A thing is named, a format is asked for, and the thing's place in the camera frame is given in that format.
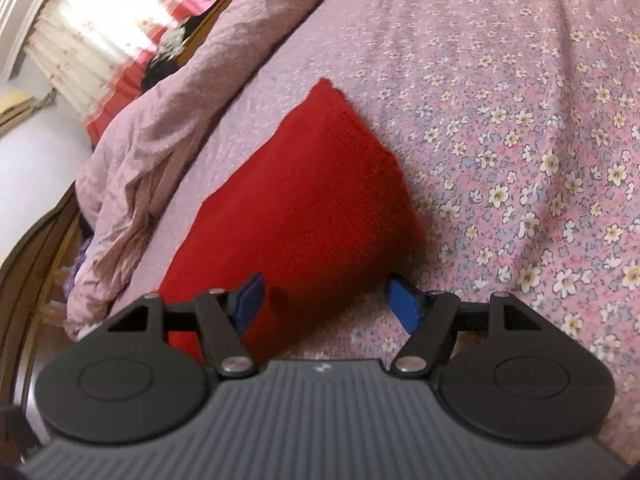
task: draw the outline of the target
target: floral curtain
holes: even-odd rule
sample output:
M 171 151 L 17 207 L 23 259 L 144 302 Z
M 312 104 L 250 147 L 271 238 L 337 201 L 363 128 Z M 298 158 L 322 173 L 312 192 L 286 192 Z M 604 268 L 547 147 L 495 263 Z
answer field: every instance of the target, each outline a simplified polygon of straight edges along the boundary
M 164 31 L 216 0 L 48 0 L 25 50 L 85 118 L 94 144 L 140 94 Z

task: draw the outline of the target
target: pink comforter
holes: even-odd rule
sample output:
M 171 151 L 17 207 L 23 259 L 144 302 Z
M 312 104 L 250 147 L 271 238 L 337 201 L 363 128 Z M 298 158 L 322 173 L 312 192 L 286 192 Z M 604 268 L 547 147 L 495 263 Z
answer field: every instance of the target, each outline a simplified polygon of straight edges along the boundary
M 72 338 L 129 283 L 154 223 L 220 111 L 321 0 L 234 0 L 185 67 L 125 108 L 82 167 L 76 192 L 95 229 L 67 303 Z

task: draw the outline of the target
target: pink floral fabric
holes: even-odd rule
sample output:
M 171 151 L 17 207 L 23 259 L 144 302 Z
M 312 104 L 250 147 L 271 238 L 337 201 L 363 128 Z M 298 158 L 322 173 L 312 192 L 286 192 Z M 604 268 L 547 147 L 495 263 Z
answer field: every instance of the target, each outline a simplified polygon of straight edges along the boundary
M 398 157 L 424 290 L 508 290 L 618 391 L 602 433 L 640 459 L 640 0 L 326 0 L 244 88 L 180 184 L 123 306 L 158 286 L 202 200 L 324 76 Z M 380 291 L 291 356 L 383 358 Z

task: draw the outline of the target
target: red pillow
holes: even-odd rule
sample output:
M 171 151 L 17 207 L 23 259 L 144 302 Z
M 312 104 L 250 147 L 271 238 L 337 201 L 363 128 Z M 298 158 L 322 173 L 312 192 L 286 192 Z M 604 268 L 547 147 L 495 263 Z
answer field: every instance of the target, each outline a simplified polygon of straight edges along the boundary
M 204 201 L 159 291 L 187 301 L 263 273 L 267 298 L 243 337 L 263 362 L 341 313 L 421 240 L 393 154 L 321 79 Z M 169 342 L 199 355 L 193 334 Z

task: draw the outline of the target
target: wooden headboard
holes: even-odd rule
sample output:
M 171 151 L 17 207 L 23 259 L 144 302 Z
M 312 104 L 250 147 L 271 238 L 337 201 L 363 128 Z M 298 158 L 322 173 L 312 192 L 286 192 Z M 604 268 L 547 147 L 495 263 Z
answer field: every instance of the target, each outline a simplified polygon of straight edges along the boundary
M 18 404 L 38 437 L 49 439 L 33 399 L 42 368 L 71 345 L 63 329 L 62 285 L 82 243 L 71 186 L 22 237 L 0 267 L 0 404 Z M 0 460 L 17 463 L 0 420 Z

